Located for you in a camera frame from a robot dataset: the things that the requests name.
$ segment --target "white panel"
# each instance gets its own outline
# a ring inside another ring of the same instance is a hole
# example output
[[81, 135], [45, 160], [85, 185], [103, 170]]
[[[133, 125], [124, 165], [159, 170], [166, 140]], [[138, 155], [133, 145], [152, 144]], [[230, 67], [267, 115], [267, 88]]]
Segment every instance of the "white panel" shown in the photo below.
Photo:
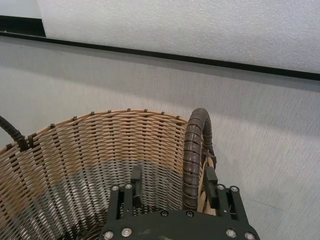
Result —
[[38, 0], [49, 38], [320, 73], [316, 0]]
[[0, 72], [0, 114], [26, 135], [91, 111], [206, 108], [219, 180], [261, 239], [319, 239], [320, 82], [4, 37]]
[[0, 0], [0, 15], [41, 18], [37, 0]]

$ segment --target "basket handle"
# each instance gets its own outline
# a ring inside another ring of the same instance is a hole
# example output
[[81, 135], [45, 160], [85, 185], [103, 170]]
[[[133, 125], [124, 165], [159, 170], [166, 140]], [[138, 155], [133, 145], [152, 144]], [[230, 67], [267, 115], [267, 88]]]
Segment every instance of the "basket handle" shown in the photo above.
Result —
[[0, 116], [0, 127], [5, 130], [10, 137], [18, 143], [20, 151], [29, 149], [25, 136], [23, 136], [10, 122]]
[[204, 108], [197, 108], [193, 110], [190, 116], [184, 136], [182, 175], [183, 209], [197, 210], [200, 174], [206, 156], [212, 158], [214, 168], [216, 168], [210, 116]]

